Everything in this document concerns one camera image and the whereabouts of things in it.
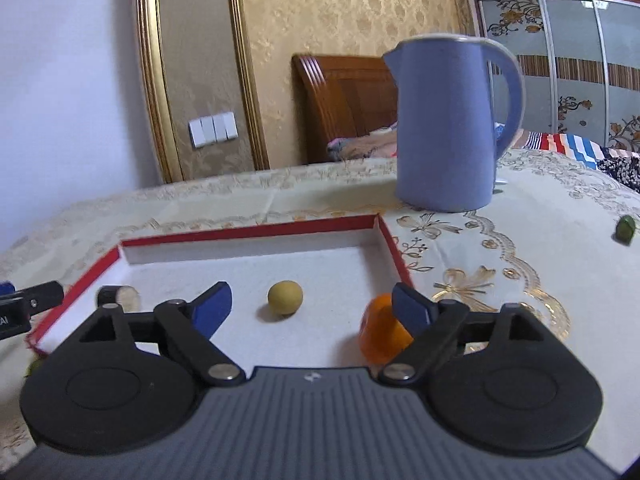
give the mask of metal screw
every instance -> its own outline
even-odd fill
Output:
[[[392,363],[385,366],[382,373],[387,379],[392,379],[394,381],[406,381],[415,375],[415,369],[411,365],[404,363]]]
[[[230,381],[240,375],[240,369],[230,363],[220,363],[209,368],[209,375],[221,381]]]

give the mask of gold door frame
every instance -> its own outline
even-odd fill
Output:
[[[251,49],[244,24],[242,0],[228,0],[231,27],[236,51],[236,62],[242,92],[242,104],[246,115],[254,168],[268,170],[269,159],[264,142],[260,107],[255,89]],[[165,182],[184,180],[178,148],[175,142],[174,124],[166,93],[164,63],[162,62],[162,34],[158,0],[136,0],[138,11],[138,37],[140,61],[145,85],[146,106],[151,122],[156,154]]]

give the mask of table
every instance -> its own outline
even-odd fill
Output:
[[[640,195],[552,152],[510,150],[508,183],[475,212],[432,214],[394,197],[395,159],[368,159],[181,182],[78,203],[0,256],[17,287],[69,286],[118,240],[261,222],[380,213],[418,290],[475,310],[525,303],[604,391],[589,447],[617,470],[640,453],[635,316],[640,242],[611,235]],[[0,343],[0,470],[33,447],[17,399],[31,359],[20,337]]]

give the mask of kettle handle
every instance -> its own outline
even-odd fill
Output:
[[[524,115],[524,79],[520,73],[520,67],[516,57],[497,41],[484,38],[482,53],[487,61],[498,65],[505,78],[509,89],[509,114],[501,134],[495,139],[496,159],[509,147],[518,128],[522,124]]]

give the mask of orange object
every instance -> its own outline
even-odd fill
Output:
[[[360,351],[369,364],[383,365],[391,361],[413,340],[394,316],[391,294],[382,294],[369,303],[358,334]]]

